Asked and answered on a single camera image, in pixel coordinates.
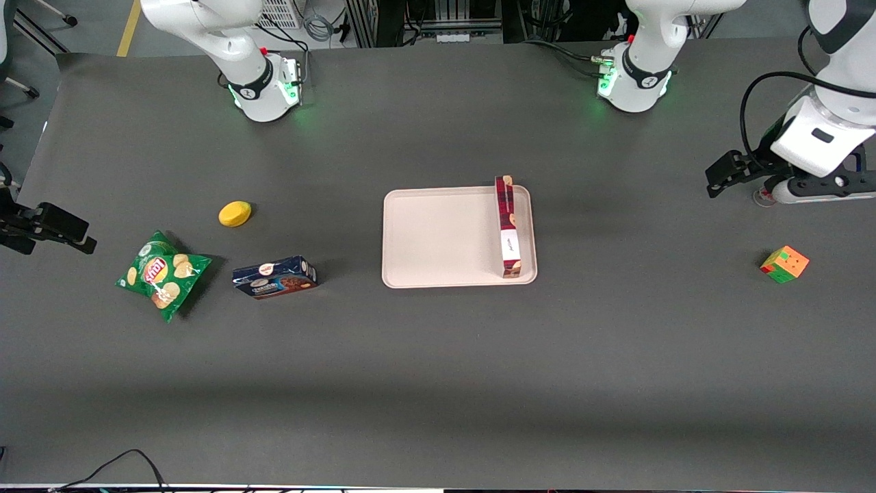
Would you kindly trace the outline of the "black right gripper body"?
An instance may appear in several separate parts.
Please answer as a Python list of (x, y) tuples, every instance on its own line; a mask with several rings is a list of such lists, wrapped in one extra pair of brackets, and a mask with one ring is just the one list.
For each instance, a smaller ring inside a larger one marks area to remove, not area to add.
[(1, 244), (23, 255), (31, 255), (37, 241), (44, 241), (38, 219), (46, 203), (36, 208), (19, 205), (9, 186), (1, 188)]

